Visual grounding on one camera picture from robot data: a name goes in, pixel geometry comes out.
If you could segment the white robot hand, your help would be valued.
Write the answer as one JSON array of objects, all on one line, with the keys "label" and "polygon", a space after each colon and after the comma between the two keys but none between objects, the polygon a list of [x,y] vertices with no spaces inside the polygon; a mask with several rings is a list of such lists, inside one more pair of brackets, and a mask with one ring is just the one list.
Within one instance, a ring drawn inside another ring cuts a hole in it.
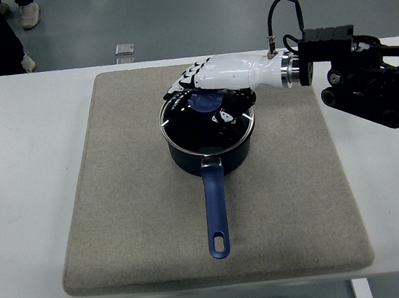
[{"label": "white robot hand", "polygon": [[277,89],[290,87],[282,78],[282,58],[264,55],[221,54],[195,62],[189,66],[167,90],[163,97],[170,99],[184,90],[254,90],[259,85]]}]

